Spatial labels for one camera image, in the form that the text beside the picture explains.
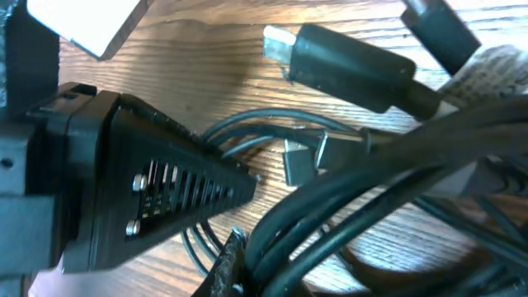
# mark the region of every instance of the silver screw head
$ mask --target silver screw head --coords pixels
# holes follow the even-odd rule
[[[141,222],[138,219],[130,220],[126,225],[126,236],[137,235],[140,227]]]
[[[132,181],[132,191],[143,191],[147,188],[147,176],[144,174],[136,174],[134,181]]]

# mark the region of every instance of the screw hole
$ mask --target screw hole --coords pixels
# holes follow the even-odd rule
[[[2,168],[4,169],[11,169],[15,163],[10,158],[3,158],[0,160],[0,165],[2,165]]]

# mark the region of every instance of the white label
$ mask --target white label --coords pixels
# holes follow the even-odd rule
[[[528,90],[528,53],[514,45],[482,46],[440,92],[459,107],[503,100]]]

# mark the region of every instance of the ventilation slot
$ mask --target ventilation slot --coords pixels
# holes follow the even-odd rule
[[[142,219],[195,210],[233,197],[233,189],[174,164],[152,161],[144,172],[148,182],[139,193]]]

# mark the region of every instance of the tabletop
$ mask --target tabletop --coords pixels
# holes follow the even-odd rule
[[[526,0],[448,2],[483,43],[528,38]],[[401,111],[377,115],[292,85],[279,65],[262,57],[265,25],[296,32],[303,23],[312,22],[413,59],[418,66],[416,80],[438,88],[448,76],[399,20],[403,9],[399,0],[157,0],[110,61],[98,63],[62,40],[60,81],[135,94],[197,133],[236,112],[272,106],[312,111],[350,125],[405,131],[417,123]],[[234,225],[251,231],[267,210],[294,190],[285,185],[282,150],[277,142],[240,156],[264,178],[253,202],[212,219],[221,238],[227,238]],[[350,214],[372,195],[356,200],[334,219]],[[526,217],[528,204],[506,197],[495,201],[518,222]],[[472,203],[460,205],[474,219],[486,220]],[[369,264],[373,275],[395,285],[482,256],[471,240],[411,205],[348,247],[359,261]],[[305,280],[318,290],[362,290],[333,257]],[[31,294],[189,296],[201,282],[176,235],[113,271],[73,276],[62,276],[59,270],[40,273]]]

